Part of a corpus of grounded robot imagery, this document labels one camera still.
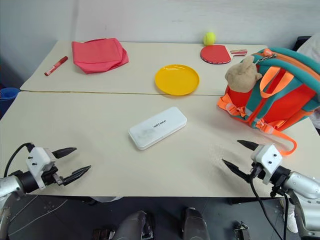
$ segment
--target black cable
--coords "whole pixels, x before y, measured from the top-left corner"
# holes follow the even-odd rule
[[[273,225],[273,223],[271,222],[270,218],[268,217],[267,215],[267,211],[266,211],[266,208],[265,208],[265,205],[264,203],[262,202],[261,198],[259,197],[256,189],[255,189],[255,186],[254,186],[254,177],[252,175],[250,175],[250,186],[251,186],[251,189],[252,189],[252,192],[253,194],[255,195],[256,199],[258,200],[261,208],[262,208],[262,211],[264,213],[264,216],[265,218],[268,220],[269,224],[271,225],[271,227],[273,228],[273,230],[275,231],[275,233],[278,235],[279,239],[280,240],[285,240],[283,239],[280,234],[278,233],[278,231],[276,230],[275,226]]]
[[[17,150],[14,151],[14,153],[12,154],[12,156],[10,157],[8,163],[5,166],[5,170],[4,170],[4,174],[3,177],[5,178],[8,175],[8,171],[9,171],[9,167],[11,165],[11,162],[13,161],[13,159],[15,158],[15,156],[17,155],[17,153],[23,148],[23,147],[27,147],[28,151],[31,152],[32,148],[34,148],[35,146],[31,143],[31,142],[27,142],[22,144],[20,147],[17,148]]]
[[[283,229],[283,240],[287,238],[287,224],[288,224],[288,211],[289,211],[289,199],[286,194],[284,194],[285,208],[284,208],[284,229]]]

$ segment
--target red marker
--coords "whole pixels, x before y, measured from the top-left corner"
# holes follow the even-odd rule
[[[67,56],[64,56],[63,58],[61,58],[55,65],[53,65],[53,67],[44,73],[44,75],[49,76],[50,74],[52,74],[58,67],[60,67],[61,64],[63,64],[65,61],[68,60]]]

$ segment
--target gray floor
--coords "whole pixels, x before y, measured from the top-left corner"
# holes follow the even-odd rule
[[[14,216],[34,195],[18,201],[12,209]],[[25,224],[55,209],[64,198],[38,196],[11,224],[13,233]],[[125,197],[115,202],[88,205],[69,199],[58,210],[42,217],[23,230],[10,236],[11,240],[90,240],[93,229],[114,226],[138,210],[155,216],[157,240],[179,240],[181,212],[195,207],[206,220],[212,240],[235,240],[234,221],[249,226],[252,240],[277,240],[278,237],[265,219],[257,202],[229,204],[227,198],[206,197]],[[266,210],[278,231],[283,233],[282,208],[277,199],[265,200]],[[289,233],[288,240],[299,240]]]

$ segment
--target orange backpack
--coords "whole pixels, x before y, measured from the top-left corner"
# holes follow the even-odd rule
[[[272,57],[264,55],[264,49],[253,54],[253,62],[263,76],[253,89],[242,93],[227,86],[217,105],[252,128],[292,142],[292,150],[280,151],[287,156],[296,150],[297,143],[281,131],[320,106],[320,64],[286,48],[269,50]]]

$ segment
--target robotic arm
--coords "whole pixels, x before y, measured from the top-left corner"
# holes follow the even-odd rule
[[[273,184],[270,193],[272,198],[276,194],[288,194],[295,205],[300,237],[303,240],[320,239],[320,180],[281,166],[282,156],[273,144],[258,145],[245,140],[238,142],[253,150],[251,173],[245,174],[236,165],[223,160],[227,167],[247,183],[251,177],[258,177],[265,185]]]
[[[70,176],[63,178],[57,174],[58,168],[55,166],[55,162],[57,159],[77,150],[77,148],[67,147],[51,152],[47,148],[35,147],[32,143],[25,143],[25,146],[29,151],[26,160],[29,171],[18,170],[9,176],[0,178],[0,240],[7,239],[11,206],[15,201],[20,200],[27,193],[37,189],[43,190],[53,183],[66,186],[82,177],[91,167],[90,165],[82,167],[72,172]],[[5,175],[7,175],[8,168],[9,165],[6,167]]]

